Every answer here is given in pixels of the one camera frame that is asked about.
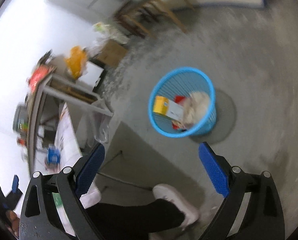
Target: person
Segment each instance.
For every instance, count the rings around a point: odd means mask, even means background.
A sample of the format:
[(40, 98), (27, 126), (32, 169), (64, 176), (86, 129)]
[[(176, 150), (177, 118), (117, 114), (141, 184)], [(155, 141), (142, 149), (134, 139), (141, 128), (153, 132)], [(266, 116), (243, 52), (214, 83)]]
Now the person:
[[(149, 240), (149, 234), (187, 226), (199, 218), (198, 210), (174, 187), (158, 184), (153, 190), (155, 201), (145, 206), (118, 206), (97, 203), (86, 212), (106, 240)], [(7, 217), (19, 236), (19, 218), (13, 211)], [(150, 240), (158, 239), (151, 235)]]

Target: clutter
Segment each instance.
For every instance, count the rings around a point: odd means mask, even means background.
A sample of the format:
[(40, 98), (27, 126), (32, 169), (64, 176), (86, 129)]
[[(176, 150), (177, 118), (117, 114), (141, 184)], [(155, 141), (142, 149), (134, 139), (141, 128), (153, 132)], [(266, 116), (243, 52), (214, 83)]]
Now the clutter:
[(107, 40), (111, 39), (120, 44), (127, 44), (129, 41), (129, 38), (126, 35), (110, 24), (98, 22), (93, 25), (93, 29), (95, 32), (101, 33), (103, 37), (107, 38)]
[(156, 96), (153, 112), (166, 116), (170, 119), (181, 121), (183, 117), (183, 107), (168, 98)]
[(70, 57), (65, 59), (70, 74), (74, 79), (79, 78), (86, 68), (87, 53), (80, 46), (75, 46), (70, 50)]
[(183, 126), (188, 129), (200, 122), (206, 115), (210, 105), (210, 97), (205, 92), (190, 93), (183, 101), (183, 118), (181, 120)]
[(156, 96), (153, 112), (171, 118), (172, 128), (184, 131), (200, 122), (206, 115), (209, 105), (210, 98), (205, 92), (193, 92), (190, 93), (190, 97), (176, 95), (174, 102)]
[[(79, 145), (76, 140), (67, 103), (64, 104), (60, 115), (60, 121), (55, 139), (55, 147), (57, 147), (61, 152), (61, 160), (59, 165), (60, 170), (67, 166), (73, 167), (74, 164), (79, 160), (79, 158), (82, 157)], [(68, 217), (62, 205), (62, 201), (58, 198), (57, 194), (53, 194), (53, 197), (55, 200), (59, 218), (64, 226), (65, 231), (74, 236), (75, 232), (71, 227), (70, 221), (68, 220)], [(84, 208), (88, 208), (98, 203), (100, 199), (100, 191), (96, 187), (96, 185), (92, 183), (88, 190), (88, 193), (81, 196), (80, 202), (84, 206)]]
[(96, 32), (93, 37), (92, 45), (88, 48), (88, 54), (90, 57), (97, 56), (104, 46), (109, 41), (108, 35), (103, 35), (100, 32)]

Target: gray floor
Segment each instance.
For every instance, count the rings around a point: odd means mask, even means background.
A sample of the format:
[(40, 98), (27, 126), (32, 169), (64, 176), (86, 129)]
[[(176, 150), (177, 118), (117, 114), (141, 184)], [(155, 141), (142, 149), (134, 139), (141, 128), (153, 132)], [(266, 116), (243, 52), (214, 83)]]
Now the gray floor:
[[(268, 0), (262, 10), (207, 7), (177, 15), (188, 34), (162, 20), (152, 27), (157, 39), (133, 39), (129, 54), (103, 84), (115, 111), (107, 160), (123, 151), (103, 171), (144, 186), (175, 186), (200, 209), (200, 224), (183, 236), (197, 239), (223, 199), (198, 158), (198, 143), (206, 140), (231, 165), (271, 172), (288, 236), (298, 224), (298, 0)], [(210, 135), (171, 139), (150, 125), (149, 94), (179, 66), (196, 67), (214, 83), (219, 121)], [(132, 203), (151, 199), (142, 192)], [(106, 200), (120, 201), (104, 194)]]

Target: shoe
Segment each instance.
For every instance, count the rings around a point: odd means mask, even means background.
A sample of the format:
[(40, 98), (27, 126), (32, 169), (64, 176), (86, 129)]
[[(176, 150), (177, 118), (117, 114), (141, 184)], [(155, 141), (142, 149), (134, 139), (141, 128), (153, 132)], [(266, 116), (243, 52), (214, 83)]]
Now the shoe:
[(199, 218), (199, 211), (192, 206), (174, 187), (167, 184), (158, 184), (154, 186), (153, 195), (156, 199), (162, 198), (174, 204), (185, 215), (185, 219), (180, 225), (185, 229), (193, 224)]
[(157, 233), (150, 233), (149, 240), (163, 240)]

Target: table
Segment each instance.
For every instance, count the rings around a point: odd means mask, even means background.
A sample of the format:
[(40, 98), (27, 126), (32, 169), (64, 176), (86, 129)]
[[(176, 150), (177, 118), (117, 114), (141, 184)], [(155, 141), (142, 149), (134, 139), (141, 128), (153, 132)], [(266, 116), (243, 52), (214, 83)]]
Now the table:
[(55, 98), (62, 99), (79, 106), (84, 111), (95, 111), (108, 116), (113, 116), (113, 113), (91, 105), (90, 98), (99, 100), (100, 96), (88, 89), (77, 85), (67, 79), (54, 74), (54, 72), (46, 75), (37, 83), (35, 92), (32, 94), (30, 103), (28, 104), (28, 132), (27, 132), (27, 151), (28, 151), (28, 167), (29, 173), (34, 173), (34, 160), (36, 154), (37, 135), (40, 124), (40, 119), (43, 111), (43, 106), (46, 100), (46, 95), (51, 95)]

